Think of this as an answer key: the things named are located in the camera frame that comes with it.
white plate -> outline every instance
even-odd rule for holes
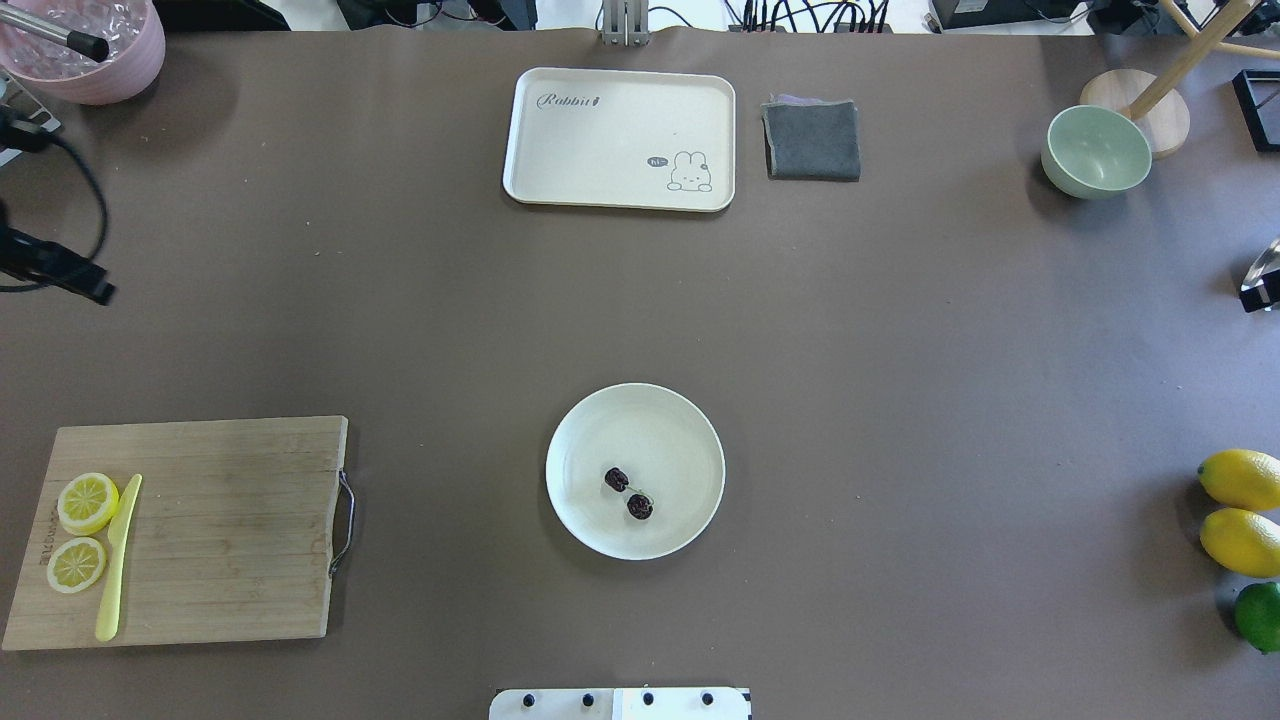
[[[716,76],[534,68],[516,82],[502,187],[521,202],[722,210],[735,104]]]
[[[631,491],[604,474],[620,468],[653,498],[653,515],[627,512]],[[561,523],[591,550],[652,560],[696,538],[724,495],[724,452],[692,402],[664,387],[627,383],[596,391],[564,415],[547,451],[547,492]]]

pink bowl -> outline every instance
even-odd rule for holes
[[[45,15],[50,5],[61,0],[10,0],[10,5],[27,10],[36,15]],[[0,45],[8,45],[12,33],[20,32],[8,26],[0,33]],[[45,79],[32,77],[14,69],[14,63],[6,49],[0,49],[0,63],[4,64],[9,74],[22,81],[28,90],[44,91],[54,97],[79,102],[82,105],[108,105],[128,100],[146,90],[148,85],[160,74],[160,65],[164,64],[164,27],[160,26],[160,17],[155,5],[146,0],[146,17],[142,20],[142,31],[133,44],[125,47],[119,55],[111,58],[93,69],[65,79]]]

folded towel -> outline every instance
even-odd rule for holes
[[[833,181],[861,177],[858,108],[852,100],[827,102],[780,95],[763,108],[769,177]]]

wooden stand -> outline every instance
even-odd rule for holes
[[[1084,86],[1080,92],[1080,105],[1101,105],[1128,115],[1125,110],[1155,81],[1156,76],[1142,70],[1110,70]],[[1130,119],[1142,135],[1147,136],[1151,156],[1156,160],[1172,155],[1187,142],[1192,129],[1190,110],[1176,90],[1169,91],[1169,95],[1161,97],[1146,115]]]
[[[1158,77],[1142,70],[1110,70],[1089,81],[1080,92],[1082,105],[1110,108],[1129,119],[1147,136],[1156,160],[1172,155],[1190,135],[1187,101],[1174,90],[1187,73],[1240,24],[1258,0],[1230,0],[1204,29],[1192,38],[1172,65]]]

lime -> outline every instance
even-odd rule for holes
[[[1261,512],[1280,507],[1280,460],[1256,450],[1224,450],[1201,462],[1204,492],[1222,505]]]
[[[58,495],[58,519],[73,536],[91,536],[115,515],[120,491],[102,473],[84,473],[67,483]]]
[[[73,593],[92,585],[106,568],[106,548],[93,538],[73,538],[54,551],[45,578],[58,592]]]
[[[1280,583],[1254,583],[1240,591],[1235,628],[1263,653],[1280,650]]]
[[[1251,578],[1280,575],[1280,525],[1257,512],[1225,507],[1210,514],[1201,544],[1228,570]]]

